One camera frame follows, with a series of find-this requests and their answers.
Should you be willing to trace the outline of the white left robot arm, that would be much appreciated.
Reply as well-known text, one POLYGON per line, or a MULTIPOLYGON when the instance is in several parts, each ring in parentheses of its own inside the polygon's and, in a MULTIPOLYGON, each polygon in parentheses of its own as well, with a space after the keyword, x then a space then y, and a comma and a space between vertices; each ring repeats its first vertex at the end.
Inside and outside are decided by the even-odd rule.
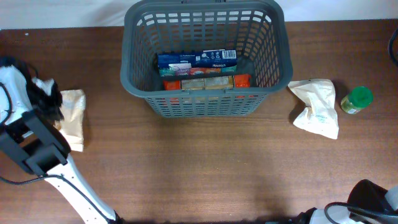
POLYGON ((85 223, 123 223, 80 174, 71 147, 54 122, 63 119, 62 94, 31 64, 1 57, 1 151, 34 179, 56 188, 85 223))

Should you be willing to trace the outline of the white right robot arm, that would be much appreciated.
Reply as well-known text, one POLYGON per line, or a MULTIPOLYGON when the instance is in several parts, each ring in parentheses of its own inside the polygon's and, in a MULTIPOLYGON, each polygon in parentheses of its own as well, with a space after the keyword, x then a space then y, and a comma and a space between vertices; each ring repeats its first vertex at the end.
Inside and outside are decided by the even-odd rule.
POLYGON ((331 202, 291 218, 293 224, 397 224, 397 187, 389 190, 359 181, 346 202, 331 202))

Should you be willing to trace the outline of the grey plastic basket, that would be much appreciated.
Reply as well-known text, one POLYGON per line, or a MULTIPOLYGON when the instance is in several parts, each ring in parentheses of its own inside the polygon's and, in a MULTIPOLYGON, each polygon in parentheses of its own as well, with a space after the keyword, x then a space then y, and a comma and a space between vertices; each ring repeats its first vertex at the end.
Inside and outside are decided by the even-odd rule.
POLYGON ((120 79, 166 118, 244 116, 293 75, 282 8, 262 1, 139 1, 120 79))

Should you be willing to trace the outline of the green lidded jar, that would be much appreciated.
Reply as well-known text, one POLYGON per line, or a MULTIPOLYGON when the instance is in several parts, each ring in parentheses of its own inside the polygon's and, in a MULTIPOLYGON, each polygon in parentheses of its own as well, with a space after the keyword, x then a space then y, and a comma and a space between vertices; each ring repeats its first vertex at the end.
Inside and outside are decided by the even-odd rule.
POLYGON ((348 114, 356 114, 373 102, 372 91, 365 86, 357 86, 340 103, 341 109, 348 114))

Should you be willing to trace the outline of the orange snack packet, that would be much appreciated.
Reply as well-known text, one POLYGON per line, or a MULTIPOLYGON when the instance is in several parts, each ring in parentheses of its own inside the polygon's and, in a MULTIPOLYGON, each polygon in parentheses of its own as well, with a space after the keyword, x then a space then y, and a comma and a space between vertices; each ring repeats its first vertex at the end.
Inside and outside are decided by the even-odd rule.
POLYGON ((165 90, 224 90, 232 88, 249 88, 250 74, 233 76, 196 78, 192 80, 163 81, 165 90))

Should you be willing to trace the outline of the blue tea box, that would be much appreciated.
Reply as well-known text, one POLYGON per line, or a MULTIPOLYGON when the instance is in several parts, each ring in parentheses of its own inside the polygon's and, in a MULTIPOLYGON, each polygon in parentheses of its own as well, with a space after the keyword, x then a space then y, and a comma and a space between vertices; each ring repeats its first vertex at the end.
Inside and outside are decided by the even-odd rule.
POLYGON ((159 54, 158 69, 162 77, 196 76, 209 73, 235 72, 238 57, 235 50, 204 50, 192 53, 159 54))

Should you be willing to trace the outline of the beige paper pouch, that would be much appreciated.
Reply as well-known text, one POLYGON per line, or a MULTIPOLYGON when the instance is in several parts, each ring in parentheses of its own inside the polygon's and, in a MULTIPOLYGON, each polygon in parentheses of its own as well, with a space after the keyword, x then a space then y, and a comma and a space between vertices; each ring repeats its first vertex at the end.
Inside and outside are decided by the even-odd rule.
POLYGON ((305 104, 293 125, 310 133, 338 139, 340 128, 333 82, 328 79, 291 81, 288 88, 305 104))
POLYGON ((86 108, 86 96, 83 90, 64 90, 60 111, 63 119, 54 126, 69 143, 72 151, 83 152, 83 118, 86 108))

